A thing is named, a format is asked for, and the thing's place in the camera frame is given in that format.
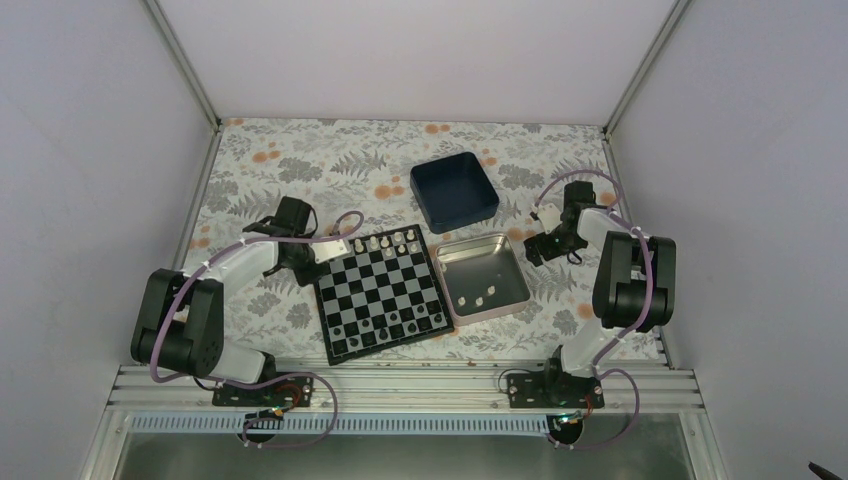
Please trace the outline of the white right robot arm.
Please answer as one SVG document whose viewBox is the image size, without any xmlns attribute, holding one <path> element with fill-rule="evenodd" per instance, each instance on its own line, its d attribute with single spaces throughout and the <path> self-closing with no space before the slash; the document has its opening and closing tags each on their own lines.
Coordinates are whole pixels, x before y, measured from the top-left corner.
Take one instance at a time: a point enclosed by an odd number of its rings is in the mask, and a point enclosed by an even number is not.
<svg viewBox="0 0 848 480">
<path fill-rule="evenodd" d="M 531 211 L 543 231 L 524 242 L 527 259 L 540 267 L 564 257 L 578 265 L 589 246 L 601 257 L 592 293 L 594 320 L 559 346 L 542 371 L 529 376 L 542 402 L 555 407 L 597 405 L 600 362 L 635 332 L 666 325 L 673 314 L 676 244 L 646 235 L 611 206 L 597 203 L 592 184 L 573 181 L 561 206 L 536 202 Z"/>
</svg>

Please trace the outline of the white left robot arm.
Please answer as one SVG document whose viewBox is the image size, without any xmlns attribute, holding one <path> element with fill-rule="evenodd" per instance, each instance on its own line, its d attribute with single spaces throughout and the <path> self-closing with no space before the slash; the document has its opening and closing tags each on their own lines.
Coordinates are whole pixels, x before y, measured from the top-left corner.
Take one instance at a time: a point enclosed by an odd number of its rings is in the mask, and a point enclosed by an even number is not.
<svg viewBox="0 0 848 480">
<path fill-rule="evenodd" d="M 252 404 L 270 402 L 279 382 L 270 371 L 274 362 L 265 352 L 225 339 L 225 302 L 280 270 L 290 270 L 301 287 L 327 275 L 309 227 L 316 219 L 310 204 L 285 197 L 274 214 L 245 227 L 242 239 L 194 273 L 153 272 L 130 344 L 132 359 L 146 364 L 157 383 L 180 377 L 229 381 Z"/>
</svg>

